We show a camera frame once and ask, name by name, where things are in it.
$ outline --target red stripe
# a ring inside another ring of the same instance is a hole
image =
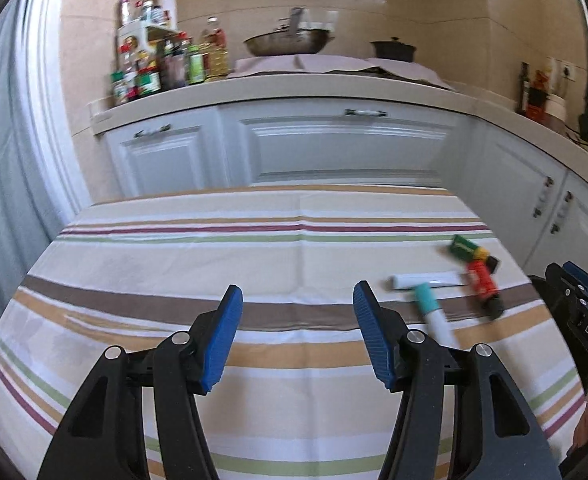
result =
[[[126,229],[64,229],[63,234],[111,235],[139,233],[246,233],[273,231],[313,231],[324,233],[434,233],[444,231],[485,231],[486,225],[406,225],[406,226],[326,226],[310,224],[208,226],[208,227],[136,227]]]
[[[36,421],[40,427],[42,427],[45,431],[47,431],[50,435],[53,435],[56,431],[56,428],[52,426],[48,421],[46,421],[33,407],[31,407],[23,397],[14,389],[14,387],[10,384],[7,378],[3,375],[2,371],[0,370],[0,379],[1,382],[7,388],[7,391],[14,397],[14,400],[19,403],[19,405],[27,412],[27,414]]]
[[[556,422],[554,422],[550,427],[544,430],[544,436],[550,438],[556,431],[560,430],[560,427],[570,420],[572,415],[578,411],[578,409],[585,403],[585,397],[580,397],[576,402],[574,402],[569,409],[564,412]]]

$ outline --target black pot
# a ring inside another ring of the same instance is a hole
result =
[[[372,41],[371,43],[374,45],[376,57],[413,63],[413,54],[416,52],[416,47],[413,45],[401,43],[398,38],[392,38],[392,41]]]

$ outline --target metal pivot screw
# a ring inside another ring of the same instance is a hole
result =
[[[491,355],[491,347],[489,345],[485,345],[485,343],[480,343],[476,347],[476,353],[478,355],[482,355],[483,357],[489,357]]]
[[[410,330],[407,333],[407,339],[412,343],[422,343],[425,340],[425,335],[420,330]]]
[[[120,355],[120,348],[117,346],[110,346],[105,351],[106,359],[116,359]]]
[[[189,343],[189,333],[177,332],[171,336],[171,342],[175,345],[184,345],[185,343]]]

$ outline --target metal pot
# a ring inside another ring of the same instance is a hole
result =
[[[395,59],[397,61],[406,61],[413,63],[413,54],[416,47],[406,43],[401,43],[398,38],[392,38],[392,41],[372,41],[376,57],[380,59]]]
[[[329,30],[309,28],[294,34],[288,29],[276,30],[245,40],[247,50],[255,56],[317,54],[330,40]]]

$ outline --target paper towel roll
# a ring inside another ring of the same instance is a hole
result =
[[[158,0],[158,5],[163,7],[164,10],[168,10],[170,13],[170,27],[176,30],[176,0]]]

